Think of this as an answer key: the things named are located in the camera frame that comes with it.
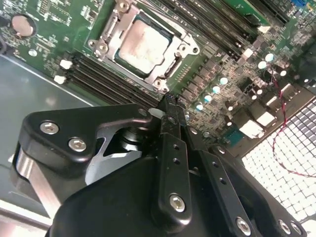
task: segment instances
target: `motherboard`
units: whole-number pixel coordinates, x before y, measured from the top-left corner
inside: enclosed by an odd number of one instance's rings
[[[100,105],[171,91],[206,143],[233,146],[316,86],[300,73],[315,27],[314,0],[3,0],[0,52]]]

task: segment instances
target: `cpu socket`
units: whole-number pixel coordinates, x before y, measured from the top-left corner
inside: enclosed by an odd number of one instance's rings
[[[88,45],[99,61],[111,60],[160,93],[169,91],[166,82],[183,59],[199,54],[191,34],[160,13],[150,16],[132,0],[117,0],[99,40]]]

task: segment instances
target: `metal mesh grille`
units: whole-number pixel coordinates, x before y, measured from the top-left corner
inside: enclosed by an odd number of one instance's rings
[[[316,175],[316,100],[294,116],[276,139],[276,157],[285,167],[302,174]],[[274,159],[276,132],[248,153],[242,161],[246,169],[298,221],[315,217],[316,179],[290,174]]]

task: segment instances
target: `ram slot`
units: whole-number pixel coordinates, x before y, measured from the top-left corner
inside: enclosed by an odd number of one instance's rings
[[[260,12],[265,14],[269,21],[272,21],[274,24],[284,27],[288,22],[289,18],[287,15],[282,12],[278,6],[276,6],[270,0],[249,0]]]
[[[227,4],[224,0],[218,0],[218,2],[221,4],[222,6],[222,10],[224,12],[228,12],[227,17],[230,18],[229,21],[235,21],[235,19],[238,19],[241,23],[243,23],[244,25],[248,26],[248,28],[252,29],[253,26],[251,25],[251,23],[247,20],[245,20],[244,17],[242,17],[241,15],[239,15],[239,13],[237,13],[229,4]],[[205,0],[205,3],[208,5],[212,5],[213,4],[211,2],[209,2],[208,0]]]
[[[227,26],[231,32],[234,32],[236,35],[242,37],[243,39],[253,43],[255,38],[253,38],[249,32],[247,32],[243,27],[241,27],[238,23],[234,21],[234,19],[229,18],[225,13],[219,10],[216,6],[213,5],[209,0],[201,0],[196,1],[196,3],[200,6],[200,11],[205,11],[206,14],[211,13],[215,16],[219,21],[221,21],[225,26]]]
[[[106,103],[137,103],[146,109],[157,106],[158,100],[81,53],[73,55],[72,61],[74,66],[67,73],[67,78]]]
[[[172,2],[170,0],[160,0],[160,2],[164,4],[164,6],[168,8],[168,10],[176,14],[180,19],[184,20],[186,23],[197,29],[199,31],[199,35],[214,43],[217,47],[219,47],[229,56],[231,56],[234,60],[237,61],[241,57],[242,53],[239,48],[236,48],[234,45],[225,42],[225,39],[222,39],[213,32],[210,32],[208,27],[204,26],[203,22],[199,21],[198,18],[195,19],[194,17],[192,17],[186,10],[176,5],[175,2]]]
[[[201,11],[201,9],[193,2],[189,0],[181,1],[181,5],[186,8],[190,13],[195,15],[200,22],[202,22],[207,28],[212,29],[217,32],[222,38],[226,39],[232,45],[243,46],[242,42],[236,37],[222,29],[217,23],[213,22],[211,18],[208,17],[206,12]]]

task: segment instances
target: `black metal arm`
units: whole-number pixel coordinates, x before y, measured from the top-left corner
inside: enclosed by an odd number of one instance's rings
[[[40,200],[48,237],[300,237],[302,226],[218,144],[207,151],[167,94],[135,104],[38,112],[22,124],[16,187]],[[86,185],[99,159],[140,158]]]

